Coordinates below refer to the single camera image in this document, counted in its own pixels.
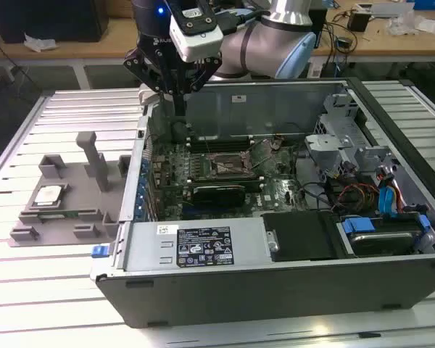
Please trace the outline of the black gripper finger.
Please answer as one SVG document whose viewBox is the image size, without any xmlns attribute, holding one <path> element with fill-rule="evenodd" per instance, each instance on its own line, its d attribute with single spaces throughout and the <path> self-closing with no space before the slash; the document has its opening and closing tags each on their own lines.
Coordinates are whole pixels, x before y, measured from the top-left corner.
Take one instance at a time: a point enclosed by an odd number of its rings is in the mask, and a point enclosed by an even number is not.
<svg viewBox="0 0 435 348">
<path fill-rule="evenodd" d="M 220 54 L 178 63 L 178 115 L 186 114 L 186 95 L 199 91 L 222 65 Z"/>
<path fill-rule="evenodd" d="M 177 81 L 161 49 L 155 49 L 150 57 L 146 57 L 140 49 L 134 49 L 128 52 L 123 65 L 153 92 L 169 96 L 175 116 L 179 116 Z"/>
</svg>

